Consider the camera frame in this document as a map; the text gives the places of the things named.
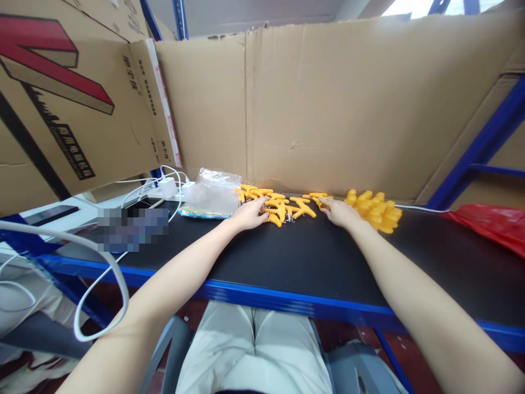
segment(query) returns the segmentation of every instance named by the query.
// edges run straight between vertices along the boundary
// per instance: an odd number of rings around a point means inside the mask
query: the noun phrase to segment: hand
[[[260,211],[264,207],[264,203],[269,199],[270,197],[265,196],[243,204],[237,209],[237,211],[235,211],[234,215],[229,218],[228,221],[234,223],[239,231],[257,227],[268,219],[269,213],[263,213],[260,215]]]
[[[353,207],[351,207],[344,201],[337,201],[331,198],[324,199],[321,197],[319,198],[319,200],[329,208],[322,208],[321,210],[335,225],[343,227],[348,231],[351,231],[354,228],[362,228],[362,226],[364,225],[370,226],[370,224],[367,221],[361,219],[360,215]]]

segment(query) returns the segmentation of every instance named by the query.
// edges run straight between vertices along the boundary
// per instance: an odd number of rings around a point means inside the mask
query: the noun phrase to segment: red printed logo
[[[104,88],[70,70],[78,50],[57,20],[0,15],[0,62],[22,83],[111,115]]]

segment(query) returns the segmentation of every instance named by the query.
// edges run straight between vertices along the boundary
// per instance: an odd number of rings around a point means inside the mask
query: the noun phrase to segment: red plastic bag
[[[467,204],[440,214],[513,250],[525,259],[525,212],[494,205]]]

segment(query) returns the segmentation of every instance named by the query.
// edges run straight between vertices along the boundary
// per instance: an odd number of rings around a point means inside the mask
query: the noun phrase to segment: person's right hand
[[[356,227],[362,227],[365,225],[370,226],[367,221],[361,219],[360,215],[353,207],[344,201],[338,201],[331,198],[324,199],[322,197],[320,197],[319,200],[329,208],[322,208],[321,210],[335,225],[343,227],[348,231]]]

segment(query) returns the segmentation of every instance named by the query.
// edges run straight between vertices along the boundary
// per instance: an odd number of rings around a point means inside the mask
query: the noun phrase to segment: person's left hand
[[[263,213],[260,215],[260,211],[264,207],[264,203],[269,199],[270,197],[265,196],[243,204],[237,209],[237,211],[235,211],[233,216],[229,218],[228,221],[231,221],[231,223],[235,224],[239,231],[249,230],[257,227],[259,224],[264,223],[264,221],[268,219],[269,213]]]

